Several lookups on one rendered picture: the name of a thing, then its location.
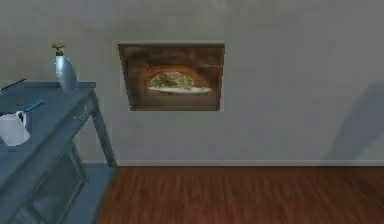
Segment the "blue-grey side table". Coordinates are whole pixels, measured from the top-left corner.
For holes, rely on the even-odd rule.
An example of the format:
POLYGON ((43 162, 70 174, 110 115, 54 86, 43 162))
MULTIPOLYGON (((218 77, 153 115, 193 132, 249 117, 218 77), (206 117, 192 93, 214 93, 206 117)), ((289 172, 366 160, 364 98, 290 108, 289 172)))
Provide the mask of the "blue-grey side table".
POLYGON ((96 224, 117 164, 94 82, 66 93, 57 82, 24 82, 0 92, 0 116, 26 113, 30 138, 0 138, 0 224, 96 224), (74 137, 91 119, 105 160, 85 163, 74 137))

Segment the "blue pen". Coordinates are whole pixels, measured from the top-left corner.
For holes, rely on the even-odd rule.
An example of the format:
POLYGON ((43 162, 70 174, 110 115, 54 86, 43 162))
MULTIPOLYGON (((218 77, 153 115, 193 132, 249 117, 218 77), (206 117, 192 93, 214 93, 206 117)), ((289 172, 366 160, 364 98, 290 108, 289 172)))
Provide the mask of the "blue pen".
POLYGON ((44 104, 44 100, 40 100, 40 101, 36 102, 35 104, 33 104, 33 105, 29 106, 28 108, 26 108, 24 110, 24 112, 25 113, 31 112, 31 111, 37 109, 39 106, 41 106, 43 104, 44 104))

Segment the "white mug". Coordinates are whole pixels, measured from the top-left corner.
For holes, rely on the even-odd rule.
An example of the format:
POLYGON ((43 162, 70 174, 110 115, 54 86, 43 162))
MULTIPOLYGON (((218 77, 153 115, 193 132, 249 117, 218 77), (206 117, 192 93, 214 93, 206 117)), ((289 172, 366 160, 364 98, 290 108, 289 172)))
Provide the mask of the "white mug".
POLYGON ((7 146, 25 143, 30 134, 26 128, 27 116, 23 111, 16 111, 0 116, 0 138, 7 146))

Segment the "black pencil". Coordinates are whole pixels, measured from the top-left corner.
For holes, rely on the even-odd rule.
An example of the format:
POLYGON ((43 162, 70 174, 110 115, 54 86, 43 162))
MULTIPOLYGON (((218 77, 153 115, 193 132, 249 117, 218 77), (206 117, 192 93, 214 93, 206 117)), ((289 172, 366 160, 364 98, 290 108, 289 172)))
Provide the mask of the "black pencil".
POLYGON ((8 84, 8 85, 6 85, 6 86, 0 88, 0 92, 3 92, 3 91, 5 91, 5 90, 7 90, 7 89, 9 89, 9 88, 11 88, 11 87, 13 87, 13 86, 18 85, 19 83, 24 82, 24 81, 26 81, 26 78, 21 79, 21 80, 18 80, 18 81, 15 81, 15 82, 12 82, 11 84, 8 84))

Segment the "brown framed wall picture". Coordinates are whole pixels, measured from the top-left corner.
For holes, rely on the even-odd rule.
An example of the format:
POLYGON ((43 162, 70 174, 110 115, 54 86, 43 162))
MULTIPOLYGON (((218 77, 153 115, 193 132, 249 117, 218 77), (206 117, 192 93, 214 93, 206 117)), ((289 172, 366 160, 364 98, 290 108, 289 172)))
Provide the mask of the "brown framed wall picture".
POLYGON ((223 43, 119 43, 130 109, 218 111, 223 43))

